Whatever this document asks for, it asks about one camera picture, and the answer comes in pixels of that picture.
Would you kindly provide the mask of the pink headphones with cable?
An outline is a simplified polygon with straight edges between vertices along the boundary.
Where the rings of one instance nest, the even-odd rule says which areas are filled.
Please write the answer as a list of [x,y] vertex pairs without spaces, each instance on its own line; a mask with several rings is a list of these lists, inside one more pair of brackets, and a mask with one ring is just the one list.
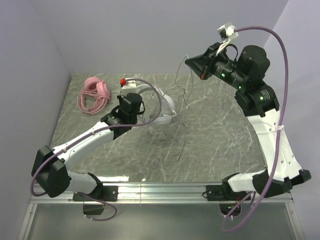
[[[95,99],[92,107],[86,106],[86,97]],[[108,85],[97,76],[92,76],[84,81],[83,88],[77,96],[78,109],[89,115],[100,112],[111,99]]]

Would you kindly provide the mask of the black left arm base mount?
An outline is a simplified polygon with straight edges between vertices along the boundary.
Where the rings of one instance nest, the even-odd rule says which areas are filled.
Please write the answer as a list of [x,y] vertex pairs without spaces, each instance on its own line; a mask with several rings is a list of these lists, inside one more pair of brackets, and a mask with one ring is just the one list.
[[111,204],[118,199],[119,187],[116,185],[100,184],[92,191],[92,193],[84,194],[82,192],[74,193],[72,196],[73,202],[82,202],[82,211],[86,217],[101,216],[106,207],[114,209],[114,213],[108,219],[113,218],[118,210]]

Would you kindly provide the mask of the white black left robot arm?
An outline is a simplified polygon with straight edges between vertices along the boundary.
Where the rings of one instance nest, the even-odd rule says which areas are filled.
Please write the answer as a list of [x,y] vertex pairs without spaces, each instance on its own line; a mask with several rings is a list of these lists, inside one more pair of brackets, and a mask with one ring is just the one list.
[[64,192],[77,192],[92,198],[100,198],[105,190],[103,183],[92,173],[76,173],[70,169],[82,157],[97,147],[114,141],[132,129],[138,122],[143,98],[137,93],[118,97],[119,105],[105,115],[89,130],[67,143],[54,148],[41,147],[36,154],[31,171],[33,182],[37,182],[45,194],[55,198]]

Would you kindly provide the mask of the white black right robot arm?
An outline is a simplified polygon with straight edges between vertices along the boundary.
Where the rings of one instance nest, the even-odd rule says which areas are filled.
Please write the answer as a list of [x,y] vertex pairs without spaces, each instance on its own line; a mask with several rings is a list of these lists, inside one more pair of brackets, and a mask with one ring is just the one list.
[[266,51],[256,45],[245,46],[238,59],[230,59],[224,49],[218,53],[219,43],[205,53],[185,60],[185,64],[201,79],[215,76],[235,88],[235,100],[252,125],[265,159],[266,167],[252,173],[234,173],[222,180],[224,195],[237,192],[261,194],[272,177],[265,198],[290,191],[293,186],[311,179],[295,159],[281,119],[280,104],[274,90],[263,78],[270,66]]

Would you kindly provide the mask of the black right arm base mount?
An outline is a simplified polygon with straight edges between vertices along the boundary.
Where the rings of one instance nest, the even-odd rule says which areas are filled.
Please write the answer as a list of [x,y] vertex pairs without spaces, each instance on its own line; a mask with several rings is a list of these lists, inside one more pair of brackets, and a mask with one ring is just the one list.
[[209,202],[219,202],[219,210],[225,217],[248,193],[234,192],[226,182],[220,185],[206,185],[202,197]]

